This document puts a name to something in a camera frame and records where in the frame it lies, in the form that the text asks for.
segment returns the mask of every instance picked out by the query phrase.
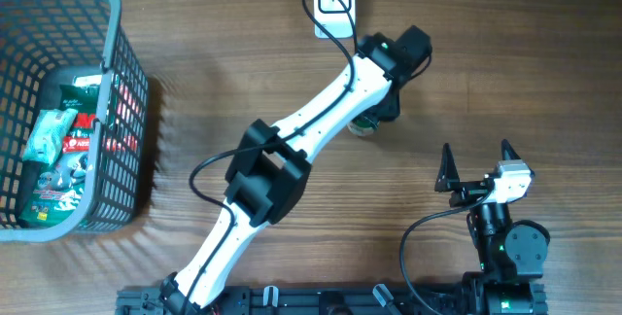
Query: wooden tabletop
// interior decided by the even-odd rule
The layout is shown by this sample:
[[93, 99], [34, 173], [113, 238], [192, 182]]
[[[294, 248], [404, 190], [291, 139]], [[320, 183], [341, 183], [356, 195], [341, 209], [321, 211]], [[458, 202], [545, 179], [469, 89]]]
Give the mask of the wooden tabletop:
[[[151, 200], [112, 234], [3, 245], [2, 314], [110, 314], [117, 290], [182, 269], [220, 211], [190, 192], [194, 166], [235, 147], [255, 119], [291, 114], [346, 65], [315, 38], [300, 0], [122, 1], [151, 77], [145, 156], [155, 172], [141, 190]], [[476, 180], [507, 138], [536, 172], [511, 213], [551, 232], [551, 313], [619, 313], [622, 0], [357, 1], [360, 36], [397, 38], [415, 24], [432, 37], [432, 66], [403, 89], [396, 122], [367, 138], [344, 130], [326, 146], [302, 200], [227, 284], [401, 282], [403, 231], [448, 208], [448, 194], [433, 191], [443, 143], [461, 177]], [[222, 197], [226, 167], [206, 169], [199, 187]], [[417, 281], [458, 281], [479, 266], [464, 215], [416, 230], [406, 257]]]

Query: basket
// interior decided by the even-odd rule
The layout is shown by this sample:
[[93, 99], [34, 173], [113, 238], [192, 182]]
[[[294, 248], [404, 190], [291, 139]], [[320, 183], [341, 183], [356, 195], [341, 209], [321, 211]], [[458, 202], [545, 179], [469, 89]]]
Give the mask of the basket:
[[[108, 232], [131, 220], [146, 126], [148, 82], [121, 26], [121, 0], [0, 0], [0, 241], [46, 242]], [[22, 161], [40, 110], [60, 84], [102, 75], [85, 191], [54, 227], [19, 219], [41, 164]]]

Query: robotic arm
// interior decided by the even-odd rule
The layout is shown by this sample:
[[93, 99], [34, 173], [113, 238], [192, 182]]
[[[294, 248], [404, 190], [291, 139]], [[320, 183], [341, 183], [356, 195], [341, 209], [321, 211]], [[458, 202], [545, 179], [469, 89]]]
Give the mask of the robotic arm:
[[383, 104], [395, 105], [398, 91], [415, 70], [430, 56], [430, 37], [412, 26], [396, 41], [381, 33], [367, 36], [354, 56], [355, 79], [348, 93], [323, 117], [293, 139], [280, 143], [325, 110], [348, 86], [351, 68], [341, 74], [308, 104], [292, 115], [268, 126], [255, 121], [244, 134], [238, 149], [275, 144], [266, 152], [276, 153], [283, 166], [273, 163], [263, 150], [246, 151], [233, 157], [225, 174], [229, 186], [225, 205], [235, 225], [198, 275], [201, 266], [217, 249], [229, 225], [230, 215], [223, 209], [213, 230], [190, 264], [171, 274], [160, 286], [160, 299], [171, 314], [182, 314], [183, 302], [198, 276], [184, 314], [197, 314], [223, 291], [226, 277], [253, 238], [269, 225], [277, 224], [298, 202], [311, 171], [311, 164], [325, 144], [348, 122], [363, 113], [382, 118]]

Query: plastic basket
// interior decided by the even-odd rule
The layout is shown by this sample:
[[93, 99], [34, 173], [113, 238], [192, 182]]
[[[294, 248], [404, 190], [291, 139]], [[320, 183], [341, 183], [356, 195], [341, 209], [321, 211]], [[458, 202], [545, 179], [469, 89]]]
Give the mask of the plastic basket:
[[[121, 0], [0, 0], [0, 241], [108, 232], [131, 220], [148, 83], [120, 21]], [[18, 217], [40, 164], [21, 156], [39, 111], [58, 108], [58, 85], [99, 74], [82, 200], [62, 223], [30, 228]]]

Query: wooden table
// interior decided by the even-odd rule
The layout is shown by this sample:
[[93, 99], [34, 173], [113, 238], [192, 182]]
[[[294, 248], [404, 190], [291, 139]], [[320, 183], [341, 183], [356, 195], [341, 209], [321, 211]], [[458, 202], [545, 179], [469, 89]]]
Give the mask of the wooden table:
[[[618, 313], [621, 2], [358, 0], [360, 36], [396, 38], [416, 24], [432, 36], [433, 64], [403, 90], [396, 122], [327, 145], [303, 199], [255, 239], [228, 284], [400, 282], [403, 231], [447, 208], [448, 194], [432, 190], [442, 144], [475, 180], [507, 138], [536, 171], [511, 212], [551, 232], [551, 313]], [[110, 314], [117, 290], [183, 268], [219, 212], [191, 194], [192, 168], [236, 146], [256, 118], [295, 111], [346, 63], [314, 37], [300, 0], [123, 0], [122, 25], [154, 91], [154, 185], [141, 191], [151, 201], [116, 233], [2, 246], [3, 314]], [[200, 188], [222, 196], [226, 167], [206, 169]], [[418, 281], [478, 268], [464, 215], [422, 226], [407, 258]]]

